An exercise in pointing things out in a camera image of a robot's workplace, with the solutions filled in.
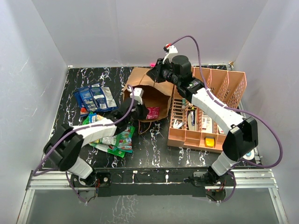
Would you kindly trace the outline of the pink candy packet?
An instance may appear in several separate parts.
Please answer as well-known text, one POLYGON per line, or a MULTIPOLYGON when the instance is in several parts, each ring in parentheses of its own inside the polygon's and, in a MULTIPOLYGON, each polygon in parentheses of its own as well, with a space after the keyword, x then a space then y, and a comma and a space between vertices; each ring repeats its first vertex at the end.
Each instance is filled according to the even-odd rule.
POLYGON ((147 107, 148 114, 146 119, 157 119, 159 117, 160 108, 159 107, 147 107))

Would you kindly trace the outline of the brown paper bag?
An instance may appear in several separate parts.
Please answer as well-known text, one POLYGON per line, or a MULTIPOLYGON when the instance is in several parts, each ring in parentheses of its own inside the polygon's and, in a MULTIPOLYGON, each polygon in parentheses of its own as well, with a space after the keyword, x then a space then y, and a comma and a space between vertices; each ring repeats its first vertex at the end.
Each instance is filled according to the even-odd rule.
POLYGON ((174 85, 169 82, 155 83, 149 76, 147 76, 148 71, 148 68, 133 68, 125 87, 122 89, 122 99, 125 100, 129 97, 129 91, 127 90, 128 85, 131 85, 133 88, 137 87, 143 89, 144 93, 142 100, 144 101, 145 106, 147 108, 159 108, 159 114, 157 118, 138 121, 138 126, 141 126, 141 123, 149 123, 148 128, 150 128, 154 121, 162 120, 168 116, 174 85))

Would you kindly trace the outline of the Fox's mint candy bag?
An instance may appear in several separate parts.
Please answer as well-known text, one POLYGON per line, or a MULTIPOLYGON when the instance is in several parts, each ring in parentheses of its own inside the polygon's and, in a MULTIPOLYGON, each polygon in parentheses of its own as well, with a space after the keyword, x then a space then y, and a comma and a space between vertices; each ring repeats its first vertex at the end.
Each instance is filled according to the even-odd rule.
POLYGON ((112 145, 111 150, 116 156, 124 158, 125 154, 131 154, 132 149, 132 136, 135 132, 135 127, 128 126, 123 132, 116 135, 116 143, 112 145))

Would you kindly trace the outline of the green red snack packet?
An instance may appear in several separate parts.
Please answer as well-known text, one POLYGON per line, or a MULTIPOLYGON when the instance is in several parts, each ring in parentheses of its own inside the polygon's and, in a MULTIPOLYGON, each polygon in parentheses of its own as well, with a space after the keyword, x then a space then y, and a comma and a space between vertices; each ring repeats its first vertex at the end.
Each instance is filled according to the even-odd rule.
POLYGON ((104 144, 104 145, 111 145, 111 146, 118 146, 120 142, 121 136, 115 135, 115 136, 109 136, 104 137, 95 141, 92 141, 92 144, 104 144))

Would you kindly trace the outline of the dark blue chips bag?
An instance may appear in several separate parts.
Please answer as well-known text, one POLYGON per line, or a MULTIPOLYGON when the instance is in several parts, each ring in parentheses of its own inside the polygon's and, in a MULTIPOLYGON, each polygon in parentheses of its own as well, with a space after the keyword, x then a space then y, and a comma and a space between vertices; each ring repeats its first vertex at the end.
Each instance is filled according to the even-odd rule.
POLYGON ((97 107, 96 112, 109 112, 118 108, 109 87, 94 84, 90 92, 97 107))

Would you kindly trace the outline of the blue snack bar wrapper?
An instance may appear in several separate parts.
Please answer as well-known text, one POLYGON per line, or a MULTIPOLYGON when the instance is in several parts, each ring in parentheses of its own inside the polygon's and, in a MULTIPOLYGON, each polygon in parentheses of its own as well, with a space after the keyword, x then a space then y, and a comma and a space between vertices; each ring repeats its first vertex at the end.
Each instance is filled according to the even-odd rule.
POLYGON ((94 123, 97 121, 97 114, 96 113, 93 113, 93 112, 90 112, 89 116, 89 123, 94 123))

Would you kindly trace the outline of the pink plastic desk organizer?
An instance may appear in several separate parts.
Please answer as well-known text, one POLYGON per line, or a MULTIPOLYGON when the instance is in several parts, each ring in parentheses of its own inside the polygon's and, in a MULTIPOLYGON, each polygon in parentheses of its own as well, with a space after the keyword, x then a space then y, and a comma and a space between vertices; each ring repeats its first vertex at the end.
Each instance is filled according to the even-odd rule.
POLYGON ((198 67, 191 71, 197 79, 206 80, 213 96, 202 88, 193 97, 194 104, 182 106, 182 97, 173 91, 167 145, 221 153, 231 126, 242 122, 240 115, 224 107, 238 107, 247 86, 245 72, 198 67))

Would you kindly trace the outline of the blue white snack pack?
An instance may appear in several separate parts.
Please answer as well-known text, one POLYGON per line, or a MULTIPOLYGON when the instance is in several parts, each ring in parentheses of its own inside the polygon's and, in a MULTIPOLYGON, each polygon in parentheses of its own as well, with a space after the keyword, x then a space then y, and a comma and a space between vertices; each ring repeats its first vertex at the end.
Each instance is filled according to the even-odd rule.
POLYGON ((94 101, 93 95, 91 93, 91 87, 90 86, 85 86, 82 88, 78 88, 80 97, 84 103, 85 108, 89 112, 95 112, 97 111, 98 107, 94 101))

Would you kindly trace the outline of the blue Burts chips bag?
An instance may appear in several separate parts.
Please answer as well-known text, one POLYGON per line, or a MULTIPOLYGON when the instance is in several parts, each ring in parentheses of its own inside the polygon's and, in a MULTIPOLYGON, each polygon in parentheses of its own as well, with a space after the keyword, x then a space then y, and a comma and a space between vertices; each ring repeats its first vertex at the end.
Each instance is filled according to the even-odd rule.
POLYGON ((80 96, 80 93, 78 91, 74 92, 73 93, 73 96, 75 97, 76 101, 77 101, 77 104, 80 108, 80 116, 81 117, 85 117, 87 115, 89 115, 89 112, 88 110, 86 109, 85 105, 84 105, 84 102, 80 96))

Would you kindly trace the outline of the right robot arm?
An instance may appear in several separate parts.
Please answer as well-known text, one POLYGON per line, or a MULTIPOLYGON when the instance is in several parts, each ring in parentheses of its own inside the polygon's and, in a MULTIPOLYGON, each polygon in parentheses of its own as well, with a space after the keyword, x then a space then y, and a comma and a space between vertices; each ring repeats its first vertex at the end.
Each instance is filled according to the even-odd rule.
POLYGON ((222 153, 201 176, 188 179, 193 183, 219 185, 225 180, 228 171, 239 160, 258 145, 257 121, 244 118, 228 109, 206 86, 203 79, 193 76, 191 63, 186 56, 175 56, 171 61, 159 58, 156 65, 147 72, 155 83, 170 82, 177 88, 181 97, 200 108, 224 131, 226 138, 222 153))

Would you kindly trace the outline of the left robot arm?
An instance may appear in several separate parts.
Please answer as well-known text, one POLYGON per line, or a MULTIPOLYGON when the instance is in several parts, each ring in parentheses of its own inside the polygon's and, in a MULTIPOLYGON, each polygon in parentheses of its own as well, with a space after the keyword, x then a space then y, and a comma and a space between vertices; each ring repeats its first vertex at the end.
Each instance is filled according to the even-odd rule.
POLYGON ((118 109, 100 121, 81 126, 62 124, 45 145, 45 159, 59 171, 70 172, 86 186, 93 186, 97 173, 79 154, 81 148, 96 140, 115 136, 124 131, 130 122, 146 119, 149 110, 137 100, 127 98, 118 109))

